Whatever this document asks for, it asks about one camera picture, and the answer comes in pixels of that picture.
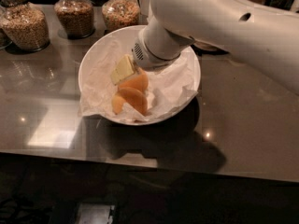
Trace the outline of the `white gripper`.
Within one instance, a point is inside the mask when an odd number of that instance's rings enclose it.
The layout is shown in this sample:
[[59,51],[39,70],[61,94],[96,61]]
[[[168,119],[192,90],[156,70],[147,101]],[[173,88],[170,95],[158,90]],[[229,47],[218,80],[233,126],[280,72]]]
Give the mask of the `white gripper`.
[[[145,71],[165,69],[173,63],[182,51],[180,37],[164,28],[145,27],[138,33],[132,54],[135,63]],[[118,85],[137,73],[131,56],[125,54],[111,72],[110,78]]]

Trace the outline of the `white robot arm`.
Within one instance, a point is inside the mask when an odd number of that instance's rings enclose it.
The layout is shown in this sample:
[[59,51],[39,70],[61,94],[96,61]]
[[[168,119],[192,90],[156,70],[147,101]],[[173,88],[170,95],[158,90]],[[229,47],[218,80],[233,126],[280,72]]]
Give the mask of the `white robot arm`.
[[152,17],[131,47],[138,66],[159,71],[196,42],[230,53],[299,93],[299,15],[248,0],[149,0]]

